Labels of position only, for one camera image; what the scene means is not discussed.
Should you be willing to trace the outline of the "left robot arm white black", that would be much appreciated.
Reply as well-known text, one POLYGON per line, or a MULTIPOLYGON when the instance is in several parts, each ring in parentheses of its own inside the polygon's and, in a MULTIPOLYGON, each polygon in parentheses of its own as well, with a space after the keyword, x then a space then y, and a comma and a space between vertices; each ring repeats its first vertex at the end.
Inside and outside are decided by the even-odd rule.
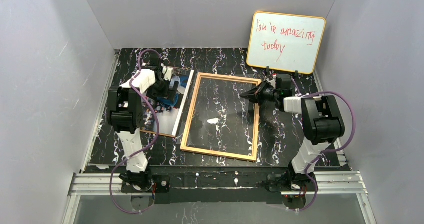
POLYGON ((125 154, 128 172, 144 173, 148 168, 146 147, 141 141, 145 112, 150 112, 157 123, 159 118, 151 104, 171 106, 177 101, 178 84, 172 78, 175 68, 164 64, 143 63, 127 82, 111 86, 107 97, 107 122, 117 133, 125 154))

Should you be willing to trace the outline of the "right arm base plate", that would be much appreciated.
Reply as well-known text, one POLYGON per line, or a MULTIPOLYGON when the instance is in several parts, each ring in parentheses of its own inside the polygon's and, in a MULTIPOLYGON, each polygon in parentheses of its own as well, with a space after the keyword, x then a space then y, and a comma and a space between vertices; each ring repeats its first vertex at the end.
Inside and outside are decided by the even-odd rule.
POLYGON ((294 196, 304 196, 308 189, 309 181, 292 181, 280 174, 270 174, 266 178, 265 189, 271 193, 292 192, 294 196))

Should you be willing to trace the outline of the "printed photo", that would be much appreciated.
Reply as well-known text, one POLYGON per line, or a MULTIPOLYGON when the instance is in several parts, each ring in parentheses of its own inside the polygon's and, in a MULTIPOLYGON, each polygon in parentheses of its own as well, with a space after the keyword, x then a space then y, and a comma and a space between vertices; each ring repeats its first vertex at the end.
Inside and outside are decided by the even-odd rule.
POLYGON ((140 131, 144 133, 156 133, 157 123, 159 123, 159 134, 166 137, 176 137, 181 122, 184 106, 187 102, 189 90, 195 71, 192 69, 174 68, 171 79, 171 86, 177 87, 174 101, 159 98, 158 100, 147 97, 147 90, 155 82, 153 71, 142 71, 136 78, 133 85, 147 97, 148 102, 154 108, 151 110, 143 103, 143 117, 140 131))

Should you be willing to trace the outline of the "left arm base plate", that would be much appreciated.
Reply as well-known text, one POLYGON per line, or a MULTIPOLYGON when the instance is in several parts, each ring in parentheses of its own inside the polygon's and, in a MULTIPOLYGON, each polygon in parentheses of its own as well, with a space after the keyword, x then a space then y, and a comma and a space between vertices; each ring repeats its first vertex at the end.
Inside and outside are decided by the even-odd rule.
POLYGON ((170 177, 168 175, 134 174, 130 178, 121 174, 122 193, 168 193, 170 191, 170 177))

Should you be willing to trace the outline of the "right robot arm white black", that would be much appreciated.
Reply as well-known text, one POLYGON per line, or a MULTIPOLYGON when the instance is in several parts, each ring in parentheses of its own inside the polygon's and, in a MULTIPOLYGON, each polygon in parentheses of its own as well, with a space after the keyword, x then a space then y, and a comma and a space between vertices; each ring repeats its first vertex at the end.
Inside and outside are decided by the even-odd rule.
POLYGON ((261 105, 275 104, 284 113, 302 117, 304 140, 288 167, 291 176, 309 175, 325 150, 345 134, 345 124, 333 95, 297 96, 297 86, 287 74, 273 74, 241 98, 261 105))

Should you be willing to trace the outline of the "wooden picture frame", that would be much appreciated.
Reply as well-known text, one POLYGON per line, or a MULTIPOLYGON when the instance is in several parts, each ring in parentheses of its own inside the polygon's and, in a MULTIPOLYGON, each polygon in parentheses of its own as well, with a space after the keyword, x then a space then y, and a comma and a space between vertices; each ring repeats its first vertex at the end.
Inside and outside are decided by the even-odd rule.
POLYGON ((193 90, 193 97, 191 99, 190 108, 188 111, 186 125, 183 132, 180 150, 185 152, 202 154, 202 155, 210 155, 210 156, 230 158, 230 159, 236 159, 236 160, 242 160, 242 161, 248 161, 248 162, 256 162, 257 155, 258 155, 258 136, 259 136, 258 131, 259 131, 259 120, 260 120, 260 107, 258 104, 253 105, 253 128, 252 128, 253 136, 251 138, 252 141, 249 142, 251 144, 251 147, 249 148, 250 150, 249 154, 242 155, 242 154, 231 153, 226 151, 218 151, 218 150, 211 150, 211 149, 208 150, 208 149, 202 149, 199 147, 188 146, 190 128, 192 127, 192 124, 195 119, 196 101, 197 101, 197 96, 199 93, 199 88, 200 88, 202 79, 229 81, 234 83, 245 83, 245 84, 252 84, 256 86, 260 85, 262 82, 260 79, 249 78, 249 77, 211 74, 211 73, 204 73, 204 72, 198 73, 196 82, 195 82, 195 87, 193 90))

